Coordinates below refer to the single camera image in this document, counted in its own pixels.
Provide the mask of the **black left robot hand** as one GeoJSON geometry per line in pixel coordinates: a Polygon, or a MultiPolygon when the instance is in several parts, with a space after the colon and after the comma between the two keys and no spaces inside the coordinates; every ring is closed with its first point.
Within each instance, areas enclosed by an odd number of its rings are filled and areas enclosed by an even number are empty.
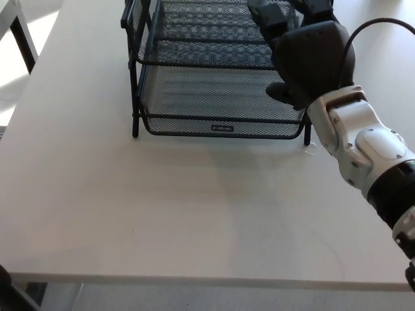
{"type": "Polygon", "coordinates": [[[0,266],[0,287],[6,288],[12,284],[12,278],[7,270],[0,266]]]}

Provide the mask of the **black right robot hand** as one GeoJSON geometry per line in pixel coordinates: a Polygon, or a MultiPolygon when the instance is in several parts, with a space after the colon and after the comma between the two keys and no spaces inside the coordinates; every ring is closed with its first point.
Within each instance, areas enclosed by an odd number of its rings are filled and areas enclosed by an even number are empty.
{"type": "Polygon", "coordinates": [[[267,86],[269,97],[301,110],[325,93],[352,85],[355,52],[344,50],[349,34],[335,17],[333,4],[333,1],[290,1],[303,16],[300,26],[290,27],[278,4],[247,2],[281,78],[267,86]]]}

